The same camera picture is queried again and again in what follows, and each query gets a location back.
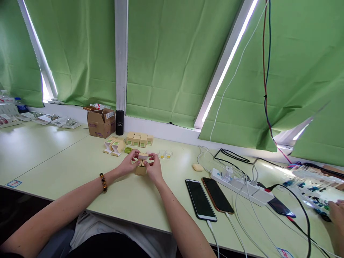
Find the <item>beaded bracelet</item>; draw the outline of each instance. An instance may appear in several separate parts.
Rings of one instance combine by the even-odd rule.
[[[103,192],[106,193],[107,189],[108,189],[108,186],[106,185],[105,177],[104,177],[103,173],[100,173],[99,176],[101,178],[101,181],[103,182],[103,188],[104,188]]]

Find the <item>hand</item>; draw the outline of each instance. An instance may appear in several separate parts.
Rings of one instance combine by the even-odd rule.
[[[139,162],[136,161],[135,163],[132,163],[132,161],[135,161],[134,158],[139,157],[139,150],[133,149],[122,161],[122,163],[116,168],[117,171],[121,174],[121,176],[124,176],[126,174],[129,174],[132,172],[138,165]]]
[[[337,226],[337,229],[340,230],[340,233],[344,234],[344,200],[338,200],[336,203],[329,201],[330,207],[330,218]]]
[[[145,161],[143,164],[147,169],[149,178],[156,185],[157,183],[164,181],[164,179],[162,178],[162,173],[161,173],[160,160],[159,160],[158,155],[155,153],[151,153],[148,156],[150,157],[149,160],[154,160],[154,161],[152,163],[148,163],[147,161]]]

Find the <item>white wall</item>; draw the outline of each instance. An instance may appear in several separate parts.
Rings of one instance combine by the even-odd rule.
[[[57,105],[57,104],[49,104],[49,103],[44,103],[44,105],[45,107],[43,108],[29,107],[29,110],[30,111],[39,110],[45,114],[55,113],[56,115],[59,115],[59,116],[69,116],[83,124],[87,124],[87,111],[82,109],[82,107],[69,106],[69,105]],[[191,129],[179,127],[172,124],[159,123],[159,122],[154,122],[150,120],[124,116],[124,131],[125,132],[129,132],[129,131],[142,132],[142,133],[151,134],[155,138],[171,140],[174,142],[181,142],[181,143],[186,143],[190,145],[201,145],[210,149],[218,150],[220,148],[223,148],[223,149],[230,150],[239,155],[259,157],[259,158],[267,159],[270,161],[287,163],[285,157],[280,152],[269,152],[269,151],[264,151],[264,150],[243,148],[243,147],[237,147],[237,146],[232,146],[232,145],[227,145],[227,144],[222,144],[222,143],[215,143],[215,142],[200,140],[198,139],[201,132],[201,130],[199,129],[191,130]],[[290,156],[288,158],[292,162],[297,162],[297,161],[301,161],[302,163],[312,162],[319,166],[322,165],[322,163],[309,161],[305,159],[298,159],[298,158],[294,158]],[[344,170],[344,168],[342,167],[338,167],[338,166],[334,166],[334,167]]]

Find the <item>person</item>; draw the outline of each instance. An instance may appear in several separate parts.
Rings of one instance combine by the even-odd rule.
[[[119,177],[131,173],[138,166],[138,161],[132,162],[135,161],[134,158],[138,158],[138,153],[137,149],[132,150],[117,168],[103,175],[107,186],[110,186]],[[161,196],[172,235],[182,256],[184,258],[216,257],[202,231],[164,181],[159,157],[153,153],[149,154],[149,157],[149,160],[153,162],[145,161],[144,165],[149,178]],[[36,257],[51,236],[81,214],[104,189],[102,178],[97,177],[53,201],[25,222],[0,246],[2,253],[0,256]],[[112,230],[110,233],[104,232],[91,236],[70,251],[67,258],[81,256],[149,257],[142,247],[143,245],[140,246],[127,234]]]
[[[344,200],[329,201],[330,219],[335,226],[333,245],[337,248],[338,255],[344,257]]]

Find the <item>forearm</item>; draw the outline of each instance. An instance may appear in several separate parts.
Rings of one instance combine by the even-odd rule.
[[[165,181],[157,183],[156,186],[182,256],[184,258],[216,257],[202,231],[179,203]]]
[[[120,176],[116,169],[104,175],[108,186]],[[75,219],[102,191],[98,177],[61,196],[25,222],[1,246],[2,251],[36,257],[50,237]]]

